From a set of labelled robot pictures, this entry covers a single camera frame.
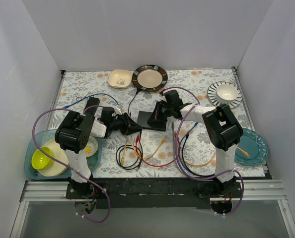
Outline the teal transparent plastic tray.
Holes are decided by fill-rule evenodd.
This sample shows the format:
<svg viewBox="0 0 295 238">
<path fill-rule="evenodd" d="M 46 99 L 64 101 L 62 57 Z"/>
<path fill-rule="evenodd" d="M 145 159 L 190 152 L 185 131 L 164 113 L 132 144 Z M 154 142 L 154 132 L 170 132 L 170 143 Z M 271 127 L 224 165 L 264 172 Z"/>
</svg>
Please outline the teal transparent plastic tray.
<svg viewBox="0 0 295 238">
<path fill-rule="evenodd" d="M 56 132 L 55 129 L 42 131 L 36 134 L 35 136 L 36 141 L 40 146 L 49 147 L 55 153 L 56 159 L 62 161 L 65 164 L 68 164 L 69 161 L 64 150 L 61 149 L 59 144 L 55 142 L 55 139 L 54 139 L 55 132 Z M 101 138 L 96 138 L 96 139 L 99 145 L 97 152 L 93 156 L 86 158 L 88 167 L 91 172 L 97 169 L 101 161 L 102 139 Z M 46 170 L 39 171 L 34 169 L 31 165 L 31 159 L 36 150 L 37 150 L 37 147 L 34 141 L 31 140 L 27 147 L 25 162 L 24 162 L 24 171 L 30 179 L 32 180 L 67 179 L 72 175 L 71 171 L 67 167 L 57 162 L 54 162 L 53 165 Z"/>
</svg>

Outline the lime green bowl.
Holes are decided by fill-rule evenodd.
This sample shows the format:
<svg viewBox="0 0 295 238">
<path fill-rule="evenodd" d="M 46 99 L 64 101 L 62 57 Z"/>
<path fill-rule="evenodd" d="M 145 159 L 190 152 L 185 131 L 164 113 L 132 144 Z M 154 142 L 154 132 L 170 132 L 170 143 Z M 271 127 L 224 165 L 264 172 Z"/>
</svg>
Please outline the lime green bowl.
<svg viewBox="0 0 295 238">
<path fill-rule="evenodd" d="M 31 159 L 31 165 L 36 170 L 45 170 L 53 165 L 53 160 L 37 149 Z"/>
</svg>

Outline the small white bowl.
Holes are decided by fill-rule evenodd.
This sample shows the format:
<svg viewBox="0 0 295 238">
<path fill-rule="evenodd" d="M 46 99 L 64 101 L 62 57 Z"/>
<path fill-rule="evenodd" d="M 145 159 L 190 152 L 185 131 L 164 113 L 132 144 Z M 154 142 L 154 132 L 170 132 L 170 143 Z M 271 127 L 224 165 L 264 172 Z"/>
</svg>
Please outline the small white bowl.
<svg viewBox="0 0 295 238">
<path fill-rule="evenodd" d="M 216 90 L 216 95 L 226 103 L 234 101 L 237 96 L 237 88 L 231 84 L 222 84 Z"/>
</svg>

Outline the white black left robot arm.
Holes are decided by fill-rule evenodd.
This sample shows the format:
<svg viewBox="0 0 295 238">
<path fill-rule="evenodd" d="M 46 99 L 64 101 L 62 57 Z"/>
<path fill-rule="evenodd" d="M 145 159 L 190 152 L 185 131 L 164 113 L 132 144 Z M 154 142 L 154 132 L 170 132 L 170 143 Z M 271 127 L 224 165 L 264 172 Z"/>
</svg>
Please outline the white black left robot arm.
<svg viewBox="0 0 295 238">
<path fill-rule="evenodd" d="M 91 136 L 108 138 L 119 130 L 123 135 L 131 135 L 142 130 L 127 113 L 117 114 L 113 107 L 103 107 L 99 121 L 87 108 L 84 115 L 69 111 L 55 133 L 55 141 L 64 150 L 69 165 L 73 168 L 70 184 L 83 198 L 94 194 L 94 186 L 87 180 L 92 177 L 88 167 L 85 147 Z"/>
</svg>

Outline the dark grey network switch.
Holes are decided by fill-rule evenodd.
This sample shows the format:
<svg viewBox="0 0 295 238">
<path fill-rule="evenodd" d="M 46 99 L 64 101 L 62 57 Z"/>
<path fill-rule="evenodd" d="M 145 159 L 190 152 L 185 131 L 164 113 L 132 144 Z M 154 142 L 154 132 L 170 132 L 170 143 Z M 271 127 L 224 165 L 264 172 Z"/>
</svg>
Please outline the dark grey network switch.
<svg viewBox="0 0 295 238">
<path fill-rule="evenodd" d="M 155 120 L 152 112 L 139 111 L 137 124 L 142 129 L 166 131 L 166 120 Z"/>
</svg>

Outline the dark rimmed beige plate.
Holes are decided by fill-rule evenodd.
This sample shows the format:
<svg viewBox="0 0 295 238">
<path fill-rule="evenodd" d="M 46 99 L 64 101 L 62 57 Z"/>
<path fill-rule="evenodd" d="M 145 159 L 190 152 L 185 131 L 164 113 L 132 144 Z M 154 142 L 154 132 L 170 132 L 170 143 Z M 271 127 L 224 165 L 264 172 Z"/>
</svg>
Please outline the dark rimmed beige plate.
<svg viewBox="0 0 295 238">
<path fill-rule="evenodd" d="M 138 89 L 155 92 L 163 88 L 168 82 L 167 72 L 158 65 L 142 65 L 132 75 L 132 83 Z"/>
</svg>

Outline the cream square panda dish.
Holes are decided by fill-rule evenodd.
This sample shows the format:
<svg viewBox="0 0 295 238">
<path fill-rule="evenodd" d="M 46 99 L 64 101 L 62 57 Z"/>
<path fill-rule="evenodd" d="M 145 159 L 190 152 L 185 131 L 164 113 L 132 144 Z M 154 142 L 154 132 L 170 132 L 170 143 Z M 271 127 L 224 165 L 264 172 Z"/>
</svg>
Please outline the cream square panda dish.
<svg viewBox="0 0 295 238">
<path fill-rule="evenodd" d="M 129 70 L 115 69 L 110 73 L 108 84 L 112 88 L 126 89 L 132 82 L 132 73 Z"/>
</svg>

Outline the aluminium frame rail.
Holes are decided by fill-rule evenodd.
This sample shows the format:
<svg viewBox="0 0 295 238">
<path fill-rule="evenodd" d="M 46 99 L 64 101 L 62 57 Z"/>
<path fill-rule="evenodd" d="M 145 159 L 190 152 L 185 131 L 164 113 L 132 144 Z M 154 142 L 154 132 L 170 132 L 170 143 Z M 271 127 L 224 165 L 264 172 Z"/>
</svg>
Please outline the aluminium frame rail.
<svg viewBox="0 0 295 238">
<path fill-rule="evenodd" d="M 228 193 L 218 195 L 211 182 L 196 182 L 185 179 L 104 179 L 100 186 L 109 197 L 119 196 L 148 196 L 191 195 L 198 198 L 208 198 L 211 201 L 220 201 L 225 197 L 233 201 L 239 200 L 283 200 L 286 192 L 280 180 L 246 180 L 236 185 Z M 94 196 L 84 198 L 73 190 L 66 181 L 31 181 L 24 186 L 21 201 L 89 201 Z"/>
</svg>

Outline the teal scalloped plate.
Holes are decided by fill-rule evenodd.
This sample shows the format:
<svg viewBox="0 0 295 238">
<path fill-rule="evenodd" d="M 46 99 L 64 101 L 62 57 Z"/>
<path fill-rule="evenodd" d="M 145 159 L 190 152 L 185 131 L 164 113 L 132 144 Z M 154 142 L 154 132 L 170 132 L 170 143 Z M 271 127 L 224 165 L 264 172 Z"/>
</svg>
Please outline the teal scalloped plate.
<svg viewBox="0 0 295 238">
<path fill-rule="evenodd" d="M 235 161 L 245 166 L 262 165 L 268 154 L 267 143 L 255 131 L 243 128 L 243 135 L 235 152 Z"/>
</svg>

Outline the floral patterned tablecloth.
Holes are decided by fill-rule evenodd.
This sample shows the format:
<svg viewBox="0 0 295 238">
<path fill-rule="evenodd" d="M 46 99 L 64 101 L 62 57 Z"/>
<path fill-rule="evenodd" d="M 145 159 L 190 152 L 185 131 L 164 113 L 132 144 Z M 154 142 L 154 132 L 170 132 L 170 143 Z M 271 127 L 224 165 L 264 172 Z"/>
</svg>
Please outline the floral patterned tablecloth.
<svg viewBox="0 0 295 238">
<path fill-rule="evenodd" d="M 167 73 L 167 86 L 175 86 L 184 103 L 200 102 L 202 106 L 210 106 L 207 95 L 208 87 L 219 81 L 236 84 L 236 79 L 230 69 L 191 69 L 170 70 Z M 54 112 L 52 128 L 57 128 L 64 119 L 66 112 L 63 107 L 82 112 L 87 103 L 87 97 L 93 95 L 100 100 L 101 106 L 123 106 L 124 112 L 129 112 L 136 120 L 139 111 L 151 112 L 157 101 L 158 92 L 138 92 L 134 86 L 126 89 L 112 88 L 108 84 L 110 72 L 67 72 Z M 116 150 L 126 144 L 126 136 L 119 131 L 103 141 L 101 161 L 94 176 L 97 178 L 145 178 L 145 177 L 181 177 L 182 174 L 174 162 L 173 133 L 178 130 L 180 121 L 170 118 L 166 131 L 144 130 L 141 143 L 144 157 L 147 159 L 139 168 L 128 170 L 137 159 L 135 152 L 128 149 L 121 153 L 123 166 L 116 161 Z M 200 175 L 210 175 L 215 171 L 215 148 L 210 142 L 206 127 L 203 124 L 183 122 L 179 137 L 188 134 L 184 147 L 184 159 L 188 167 Z"/>
</svg>

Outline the blue striped white plate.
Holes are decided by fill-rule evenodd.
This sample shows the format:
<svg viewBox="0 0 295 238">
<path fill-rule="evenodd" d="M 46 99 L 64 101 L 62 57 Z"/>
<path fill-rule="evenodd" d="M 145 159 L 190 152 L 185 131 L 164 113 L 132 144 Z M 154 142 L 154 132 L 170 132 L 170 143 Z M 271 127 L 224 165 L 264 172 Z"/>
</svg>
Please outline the blue striped white plate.
<svg viewBox="0 0 295 238">
<path fill-rule="evenodd" d="M 242 93 L 240 89 L 230 82 L 214 82 L 207 89 L 210 102 L 215 106 L 226 104 L 230 108 L 235 108 L 242 103 Z"/>
</svg>

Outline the black power adapter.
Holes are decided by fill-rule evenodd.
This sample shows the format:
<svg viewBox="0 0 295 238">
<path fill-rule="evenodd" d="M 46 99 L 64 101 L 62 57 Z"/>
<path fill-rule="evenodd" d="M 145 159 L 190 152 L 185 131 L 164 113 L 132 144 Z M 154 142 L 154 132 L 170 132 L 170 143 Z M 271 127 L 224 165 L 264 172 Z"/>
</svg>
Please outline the black power adapter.
<svg viewBox="0 0 295 238">
<path fill-rule="evenodd" d="M 100 100 L 98 98 L 90 97 L 87 100 L 83 114 L 94 116 L 97 111 L 97 106 L 99 104 L 100 104 Z"/>
</svg>

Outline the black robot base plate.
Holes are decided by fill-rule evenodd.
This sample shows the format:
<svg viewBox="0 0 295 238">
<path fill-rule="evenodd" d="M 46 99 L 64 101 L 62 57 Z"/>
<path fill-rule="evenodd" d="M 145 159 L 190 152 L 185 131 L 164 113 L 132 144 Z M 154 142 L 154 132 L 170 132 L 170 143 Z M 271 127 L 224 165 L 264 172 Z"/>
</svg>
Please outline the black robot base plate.
<svg viewBox="0 0 295 238">
<path fill-rule="evenodd" d="M 230 191 L 219 192 L 213 181 L 195 181 L 188 178 L 96 178 L 100 188 L 88 186 L 82 192 L 71 183 L 67 186 L 67 199 L 94 199 L 97 209 L 112 208 L 170 208 L 189 207 L 210 209 L 210 199 L 232 201 L 240 198 L 241 185 L 236 182 Z"/>
</svg>

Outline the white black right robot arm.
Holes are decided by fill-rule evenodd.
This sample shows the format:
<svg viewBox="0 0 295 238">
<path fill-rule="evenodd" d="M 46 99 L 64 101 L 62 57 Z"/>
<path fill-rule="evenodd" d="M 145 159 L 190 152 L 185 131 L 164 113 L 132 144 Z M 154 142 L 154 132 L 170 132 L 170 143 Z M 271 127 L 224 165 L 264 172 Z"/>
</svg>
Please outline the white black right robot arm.
<svg viewBox="0 0 295 238">
<path fill-rule="evenodd" d="M 227 196 L 236 183 L 234 175 L 234 158 L 243 129 L 232 113 L 230 107 L 222 104 L 217 107 L 204 107 L 199 103 L 183 103 L 176 90 L 163 90 L 162 99 L 158 101 L 148 123 L 160 123 L 169 117 L 181 120 L 177 134 L 184 121 L 193 121 L 205 125 L 209 139 L 216 150 L 216 168 L 213 175 L 193 177 L 183 169 L 180 162 L 178 136 L 174 139 L 175 160 L 179 170 L 187 178 L 195 181 L 212 180 L 214 193 L 219 197 Z"/>
</svg>

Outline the daisy patterned glass bowl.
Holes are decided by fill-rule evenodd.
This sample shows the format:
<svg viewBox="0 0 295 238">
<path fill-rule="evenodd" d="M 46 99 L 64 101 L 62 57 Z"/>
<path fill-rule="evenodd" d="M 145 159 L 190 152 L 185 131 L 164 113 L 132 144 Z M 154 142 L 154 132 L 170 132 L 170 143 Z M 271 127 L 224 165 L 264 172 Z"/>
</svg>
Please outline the daisy patterned glass bowl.
<svg viewBox="0 0 295 238">
<path fill-rule="evenodd" d="M 98 145 L 97 139 L 90 136 L 88 139 L 87 145 L 84 149 L 86 157 L 89 158 L 89 157 L 93 156 L 97 152 L 98 147 L 99 147 L 99 145 Z"/>
</svg>

